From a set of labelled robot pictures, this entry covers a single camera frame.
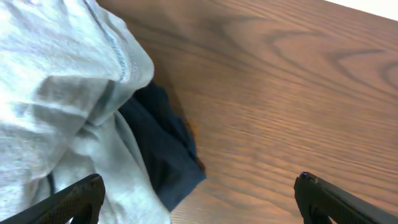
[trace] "wood grain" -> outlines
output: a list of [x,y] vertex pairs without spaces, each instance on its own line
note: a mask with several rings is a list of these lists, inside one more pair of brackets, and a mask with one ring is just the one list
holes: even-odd
[[101,4],[148,51],[206,165],[174,223],[302,223],[305,170],[398,215],[398,22],[321,0]]

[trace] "folded cloth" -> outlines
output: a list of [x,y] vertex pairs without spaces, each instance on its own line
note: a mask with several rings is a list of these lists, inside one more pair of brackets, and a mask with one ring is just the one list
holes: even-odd
[[170,223],[117,109],[153,76],[125,23],[91,0],[0,1],[0,220],[92,173],[99,223]]
[[172,211],[206,178],[192,135],[154,82],[136,91],[119,112],[136,138],[157,196]]

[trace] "cloth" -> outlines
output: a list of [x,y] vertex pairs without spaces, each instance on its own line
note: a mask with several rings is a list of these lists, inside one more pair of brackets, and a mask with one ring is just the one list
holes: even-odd
[[94,1],[0,1],[0,220],[92,173],[100,223],[170,223],[117,109],[153,76],[125,23]]
[[206,178],[192,135],[173,114],[165,90],[154,82],[136,91],[119,112],[136,137],[157,196],[172,211]]

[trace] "brown wooden surface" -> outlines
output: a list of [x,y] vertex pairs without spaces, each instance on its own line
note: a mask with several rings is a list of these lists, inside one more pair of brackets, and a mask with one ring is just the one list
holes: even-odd
[[208,180],[174,223],[302,223],[310,171],[398,215],[398,22],[321,0],[117,0]]

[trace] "white cloth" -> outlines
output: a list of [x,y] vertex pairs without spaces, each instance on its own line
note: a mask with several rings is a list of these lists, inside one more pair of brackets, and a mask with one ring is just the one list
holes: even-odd
[[125,23],[94,1],[0,1],[0,220],[92,173],[100,223],[170,223],[117,109],[153,76]]

